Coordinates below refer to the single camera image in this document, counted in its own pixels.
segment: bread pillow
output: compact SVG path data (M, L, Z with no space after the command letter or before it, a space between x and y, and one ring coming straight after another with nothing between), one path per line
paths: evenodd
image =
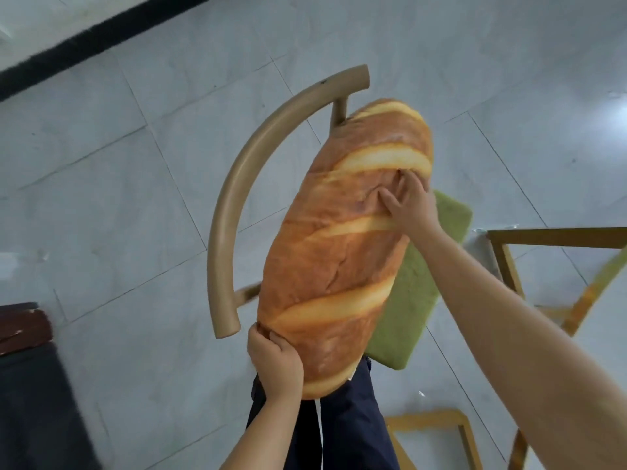
M399 169L431 176L431 132L420 114L383 99L356 111L323 145L263 268L258 321L305 369L303 399L339 388L368 344L408 238L379 199Z

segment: green seat cushion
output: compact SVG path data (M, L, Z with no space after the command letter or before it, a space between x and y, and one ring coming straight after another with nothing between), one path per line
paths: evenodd
M472 211L439 191L435 195L442 228L460 243L470 227ZM389 368L403 369L439 296L425 260L410 244L365 353Z

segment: hand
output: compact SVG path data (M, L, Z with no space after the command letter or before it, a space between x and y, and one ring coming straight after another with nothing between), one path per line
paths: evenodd
M409 170L403 170L402 174L400 190L405 191L400 201L388 189L380 189L379 194L399 229L418 246L416 241L419 242L421 237L442 231L438 208L427 182L423 183L416 173Z
M270 339L267 339L255 323L248 330L248 354L268 401L288 399L300 404L303 362L291 344L274 332L270 332Z

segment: black stripe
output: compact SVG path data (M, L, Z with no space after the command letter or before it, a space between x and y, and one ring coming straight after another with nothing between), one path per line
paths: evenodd
M0 72L0 102L207 0L147 0Z

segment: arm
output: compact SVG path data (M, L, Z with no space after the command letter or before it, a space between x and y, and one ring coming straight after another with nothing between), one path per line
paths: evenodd
M303 393L303 363L290 344L270 332L265 338L253 325L248 354L259 373L266 403L248 426L222 470L282 470Z
M627 397L568 335L494 278L440 228L435 197L404 173L395 221L423 255L494 390L548 469L627 462Z

